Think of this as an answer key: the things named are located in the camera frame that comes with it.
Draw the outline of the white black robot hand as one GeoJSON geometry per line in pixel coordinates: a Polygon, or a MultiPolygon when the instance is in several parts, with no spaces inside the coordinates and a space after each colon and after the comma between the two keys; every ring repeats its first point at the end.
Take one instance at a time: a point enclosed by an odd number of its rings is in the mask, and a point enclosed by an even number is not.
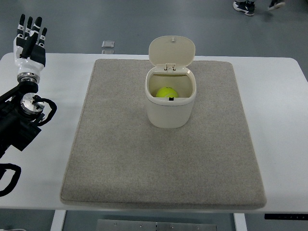
{"type": "Polygon", "coordinates": [[[42,18],[21,15],[13,41],[14,63],[17,66],[17,81],[40,82],[40,74],[46,66],[45,39],[47,28],[42,28],[42,18]]]}

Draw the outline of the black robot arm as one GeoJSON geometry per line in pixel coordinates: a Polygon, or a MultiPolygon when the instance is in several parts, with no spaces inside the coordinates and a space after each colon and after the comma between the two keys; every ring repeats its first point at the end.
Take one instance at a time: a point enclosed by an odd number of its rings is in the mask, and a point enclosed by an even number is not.
{"type": "Polygon", "coordinates": [[[57,105],[38,90],[37,83],[23,81],[0,97],[1,156],[10,146],[23,151],[55,115],[57,105]]]}

